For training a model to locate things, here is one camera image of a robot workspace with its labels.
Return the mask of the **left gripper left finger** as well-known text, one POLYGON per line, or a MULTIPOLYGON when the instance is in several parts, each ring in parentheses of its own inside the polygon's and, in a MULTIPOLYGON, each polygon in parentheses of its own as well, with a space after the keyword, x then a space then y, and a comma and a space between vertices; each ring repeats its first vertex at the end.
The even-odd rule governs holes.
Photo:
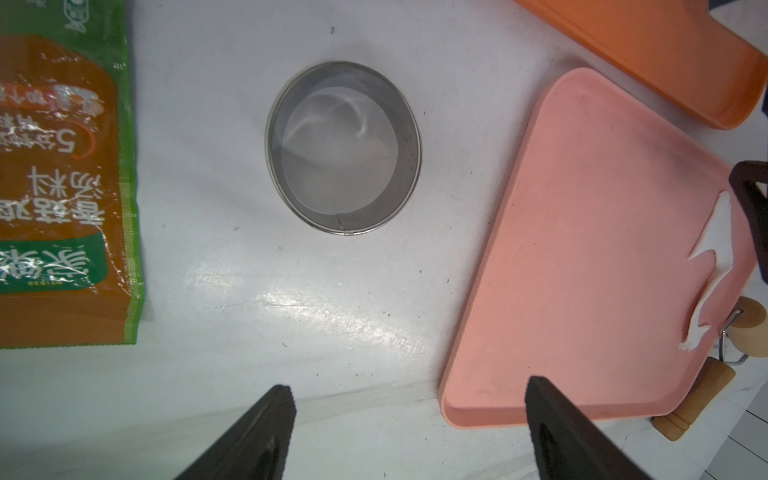
POLYGON ((290 387, 273 386, 177 479, 280 480, 296 414, 290 387))

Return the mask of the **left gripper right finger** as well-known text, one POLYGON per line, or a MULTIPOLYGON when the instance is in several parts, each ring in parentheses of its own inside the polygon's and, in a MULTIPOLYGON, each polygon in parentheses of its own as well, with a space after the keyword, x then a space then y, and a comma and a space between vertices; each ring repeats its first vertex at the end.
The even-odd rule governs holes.
POLYGON ((525 411, 541 479, 648 477, 547 378, 529 378, 525 411))

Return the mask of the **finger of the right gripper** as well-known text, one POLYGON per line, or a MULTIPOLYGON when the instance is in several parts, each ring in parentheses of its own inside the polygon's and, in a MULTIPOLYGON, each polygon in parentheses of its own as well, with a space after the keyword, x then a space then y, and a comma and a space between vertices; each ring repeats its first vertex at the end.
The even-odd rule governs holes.
POLYGON ((729 176, 729 184, 750 227, 764 283, 768 281, 768 209, 767 193, 762 191, 761 185, 767 186, 767 177, 767 163, 761 161, 741 161, 733 167, 729 176))

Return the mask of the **wooden dough roller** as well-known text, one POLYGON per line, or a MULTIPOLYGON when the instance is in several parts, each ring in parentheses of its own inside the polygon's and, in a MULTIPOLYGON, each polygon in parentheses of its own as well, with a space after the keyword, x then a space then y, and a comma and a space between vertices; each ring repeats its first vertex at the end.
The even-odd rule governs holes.
POLYGON ((667 440, 681 439, 711 401, 735 378, 734 367, 751 357, 767 357, 767 309, 740 297, 718 337, 716 358, 709 357, 683 402, 671 413, 654 417, 652 426, 667 440))

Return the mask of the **pink silicone mat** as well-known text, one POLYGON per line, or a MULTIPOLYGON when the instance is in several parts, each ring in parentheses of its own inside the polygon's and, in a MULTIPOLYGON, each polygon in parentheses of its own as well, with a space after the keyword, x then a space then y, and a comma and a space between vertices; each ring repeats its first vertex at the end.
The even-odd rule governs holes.
POLYGON ((711 219, 730 173, 598 72, 551 83, 447 360, 445 421, 524 424, 532 376, 593 420, 677 408, 756 266, 738 201, 711 219))

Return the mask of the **small round metal cutter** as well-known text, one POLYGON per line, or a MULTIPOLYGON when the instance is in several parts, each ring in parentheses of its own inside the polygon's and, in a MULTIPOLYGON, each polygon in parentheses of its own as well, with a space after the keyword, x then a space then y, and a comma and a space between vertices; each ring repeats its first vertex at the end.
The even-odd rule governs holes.
POLYGON ((294 76, 266 124, 265 158, 287 207, 325 233, 356 236, 391 221, 420 177, 422 142, 397 86, 351 61, 294 76))

